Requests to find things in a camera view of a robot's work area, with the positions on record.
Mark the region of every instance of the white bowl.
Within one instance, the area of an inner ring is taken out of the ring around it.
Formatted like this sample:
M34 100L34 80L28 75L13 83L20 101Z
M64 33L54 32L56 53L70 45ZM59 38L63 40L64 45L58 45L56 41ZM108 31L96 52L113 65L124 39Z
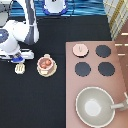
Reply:
M93 128L105 127L115 116L112 97L99 87L87 87L76 98L76 111L80 119Z

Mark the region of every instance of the light blue background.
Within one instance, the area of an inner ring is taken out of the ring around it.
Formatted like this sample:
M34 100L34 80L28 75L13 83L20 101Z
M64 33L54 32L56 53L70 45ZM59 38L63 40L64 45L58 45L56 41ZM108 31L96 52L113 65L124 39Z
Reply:
M75 10L73 16L81 15L106 15L103 0L74 0ZM42 10L42 2L35 0L36 15L45 16ZM68 1L68 11L64 16L71 15L73 11L73 1ZM11 16L24 16L22 7L14 1Z

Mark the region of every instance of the small bowl with food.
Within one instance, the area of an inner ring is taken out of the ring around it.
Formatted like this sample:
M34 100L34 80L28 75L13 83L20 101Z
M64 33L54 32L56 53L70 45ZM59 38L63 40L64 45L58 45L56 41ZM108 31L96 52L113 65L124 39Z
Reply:
M45 54L44 57L41 57L38 60L38 69L41 74L47 75L54 70L54 60L50 57L49 54Z

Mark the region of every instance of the bowl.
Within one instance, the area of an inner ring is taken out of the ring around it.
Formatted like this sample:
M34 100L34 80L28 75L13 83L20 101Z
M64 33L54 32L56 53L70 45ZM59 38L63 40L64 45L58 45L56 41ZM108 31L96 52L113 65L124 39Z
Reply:
M76 112L88 126L101 128L109 125L114 119L115 110L112 97L99 87L87 87L76 98Z

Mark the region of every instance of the black surface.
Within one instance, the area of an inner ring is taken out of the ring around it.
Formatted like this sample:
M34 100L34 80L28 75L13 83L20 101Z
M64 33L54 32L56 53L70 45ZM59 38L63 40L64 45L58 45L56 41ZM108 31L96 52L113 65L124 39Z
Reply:
M111 49L106 45L99 45L96 48L96 54L102 58L106 58L111 55Z
M0 128L66 128L65 42L111 40L107 16L38 22L37 44L20 43L21 48L35 53L35 58L26 62L25 73L17 75L15 64L0 62ZM49 78L40 76L36 69L37 60L46 53L58 66Z
M112 76L115 73L114 66L109 62L102 62L98 66L100 74L103 76Z
M91 71L91 68L89 64L87 64L86 62L79 62L75 66L76 74L81 77L88 76L90 71Z

